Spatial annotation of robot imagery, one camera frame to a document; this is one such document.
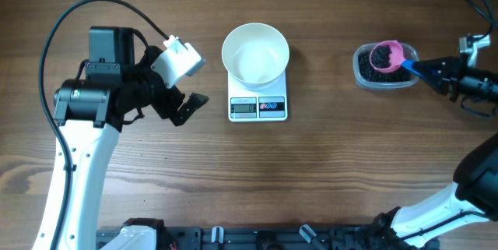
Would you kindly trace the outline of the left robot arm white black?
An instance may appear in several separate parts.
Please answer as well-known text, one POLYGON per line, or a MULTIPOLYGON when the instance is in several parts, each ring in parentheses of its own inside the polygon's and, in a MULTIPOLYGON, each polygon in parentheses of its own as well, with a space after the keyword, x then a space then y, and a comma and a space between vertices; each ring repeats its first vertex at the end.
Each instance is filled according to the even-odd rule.
POLYGON ((141 36, 128 27, 91 27, 85 79, 64 81, 54 95, 60 137, 35 249, 95 248, 103 183, 129 111, 152 106, 180 126, 208 100, 175 86, 205 63, 191 44, 170 35, 164 50, 147 46, 136 62, 141 36))

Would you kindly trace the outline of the pink scoop blue handle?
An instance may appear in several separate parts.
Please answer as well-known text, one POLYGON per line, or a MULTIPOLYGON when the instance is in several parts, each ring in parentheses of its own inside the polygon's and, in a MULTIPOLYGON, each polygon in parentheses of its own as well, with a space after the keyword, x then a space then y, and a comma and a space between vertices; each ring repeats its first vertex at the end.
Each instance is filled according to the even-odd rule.
POLYGON ((370 52, 369 62, 376 71, 384 74, 406 69, 417 76, 411 70, 414 61, 405 57, 403 47, 396 40, 386 40, 377 44, 370 52))

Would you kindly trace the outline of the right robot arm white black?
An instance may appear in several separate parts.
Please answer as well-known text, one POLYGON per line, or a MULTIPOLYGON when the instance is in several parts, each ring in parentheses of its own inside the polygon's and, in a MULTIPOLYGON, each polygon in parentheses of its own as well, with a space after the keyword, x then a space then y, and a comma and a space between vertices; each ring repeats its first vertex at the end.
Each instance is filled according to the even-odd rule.
MULTIPOLYGON (((461 58, 422 62, 400 58, 395 63, 452 101, 463 96, 462 100, 497 104, 497 74, 468 67, 461 58)), ((379 214, 368 240, 379 240, 386 248, 417 249, 464 225, 496 220, 497 135, 493 135, 461 161, 446 188, 413 206, 379 214)))

